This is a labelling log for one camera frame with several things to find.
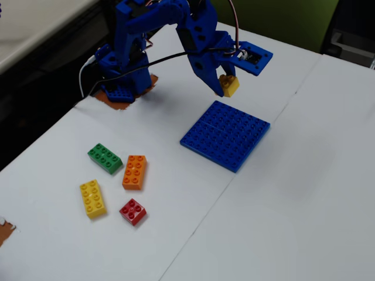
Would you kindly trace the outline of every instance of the blue robotic arm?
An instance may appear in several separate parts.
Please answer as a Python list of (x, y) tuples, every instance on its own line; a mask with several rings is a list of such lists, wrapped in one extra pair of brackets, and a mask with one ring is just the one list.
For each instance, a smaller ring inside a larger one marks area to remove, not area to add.
[[(149, 6), (145, 2), (124, 0), (116, 6), (114, 51), (105, 45), (96, 52), (105, 78), (147, 65), (146, 32), (175, 23), (193, 71), (221, 97), (219, 66), (227, 76), (236, 76), (235, 66), (257, 76), (272, 58), (272, 53), (248, 42), (240, 42), (240, 49), (233, 52), (236, 42), (227, 32), (216, 31), (217, 15), (209, 0), (162, 0)], [(133, 102), (151, 84), (148, 68), (143, 68), (102, 87), (111, 101)]]

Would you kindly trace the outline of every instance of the black cable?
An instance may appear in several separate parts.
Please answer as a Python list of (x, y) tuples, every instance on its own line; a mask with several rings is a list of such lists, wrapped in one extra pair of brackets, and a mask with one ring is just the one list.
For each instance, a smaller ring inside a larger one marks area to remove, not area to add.
[[(210, 48), (210, 49), (205, 49), (203, 50), (204, 53), (206, 52), (215, 52), (215, 51), (229, 51), (229, 50), (232, 50), (231, 48)], [(159, 60), (155, 60), (151, 63), (148, 63), (148, 64), (145, 64), (144, 66), (139, 66), (135, 69), (132, 69), (128, 72), (125, 72), (125, 73), (122, 73), (121, 75), (119, 76), (116, 76), (116, 77), (113, 77), (113, 78), (109, 78), (109, 79), (103, 79), (103, 80), (99, 80), (97, 81), (93, 87), (91, 88), (90, 92), (88, 93), (88, 95), (91, 95), (94, 91), (94, 89), (96, 88), (96, 86), (99, 84), (99, 83), (104, 83), (104, 82), (109, 82), (109, 81), (114, 81), (114, 80), (117, 80), (117, 79), (120, 79), (122, 78), (123, 76), (126, 76), (130, 73), (133, 73), (135, 71), (138, 71), (140, 69), (143, 69), (143, 68), (147, 68), (147, 67), (150, 67), (150, 66), (154, 66), (158, 63), (162, 63), (163, 61), (166, 61), (166, 60), (170, 60), (170, 59), (174, 59), (175, 57), (181, 57), (181, 56), (185, 56), (185, 55), (188, 55), (188, 54), (197, 54), (197, 53), (189, 53), (189, 52), (181, 52), (181, 53), (177, 53), (177, 54), (172, 54), (168, 57), (164, 57), (162, 59), (159, 59)]]

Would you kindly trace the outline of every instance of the yellow lego brick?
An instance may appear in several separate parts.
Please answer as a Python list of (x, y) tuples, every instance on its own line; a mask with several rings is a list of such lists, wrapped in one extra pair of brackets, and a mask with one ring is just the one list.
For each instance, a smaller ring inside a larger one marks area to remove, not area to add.
[(84, 208), (89, 218), (93, 219), (100, 215), (106, 214), (107, 209), (103, 202), (99, 184), (96, 180), (80, 186)]
[(238, 78), (232, 75), (226, 76), (223, 74), (220, 76), (219, 81), (221, 88), (223, 89), (224, 96), (228, 98), (230, 98), (240, 86)]

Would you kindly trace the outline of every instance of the table surface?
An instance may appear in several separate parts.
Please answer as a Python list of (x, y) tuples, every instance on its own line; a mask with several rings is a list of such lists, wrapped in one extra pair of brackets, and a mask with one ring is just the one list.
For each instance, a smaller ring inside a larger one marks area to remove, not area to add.
[(2, 0), (0, 74), (98, 0)]
[[(226, 25), (218, 29), (234, 34)], [(254, 174), (262, 162), (272, 162), (264, 146), (321, 58), (249, 32), (241, 31), (240, 39), (274, 57), (259, 77), (238, 70), (241, 87), (230, 99), (215, 96), (186, 57), (169, 60), (151, 68), (159, 77), (156, 87), (125, 111), (88, 97), (0, 172), (0, 215), (17, 226), (1, 246), (0, 280), (145, 281), (163, 276), (237, 176)], [(174, 26), (166, 26), (148, 53), (154, 61), (181, 51)], [(238, 174), (179, 144), (214, 100), (271, 123), (271, 132)], [(144, 190), (125, 191), (124, 168), (111, 176), (89, 159), (87, 152), (99, 142), (123, 162), (129, 154), (147, 157)], [(84, 212), (79, 190), (92, 179), (98, 180), (108, 210), (94, 221)], [(118, 212), (130, 198), (148, 212), (136, 227)], [(227, 229), (230, 221), (220, 221)]]
[(375, 280), (374, 89), (323, 56), (161, 281)]

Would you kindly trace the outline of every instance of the green lego brick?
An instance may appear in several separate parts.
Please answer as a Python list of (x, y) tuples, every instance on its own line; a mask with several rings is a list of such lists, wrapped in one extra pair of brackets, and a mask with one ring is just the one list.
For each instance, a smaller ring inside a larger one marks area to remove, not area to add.
[(104, 145), (98, 143), (88, 153), (89, 157), (99, 164), (104, 170), (113, 174), (122, 166), (120, 157), (112, 153)]

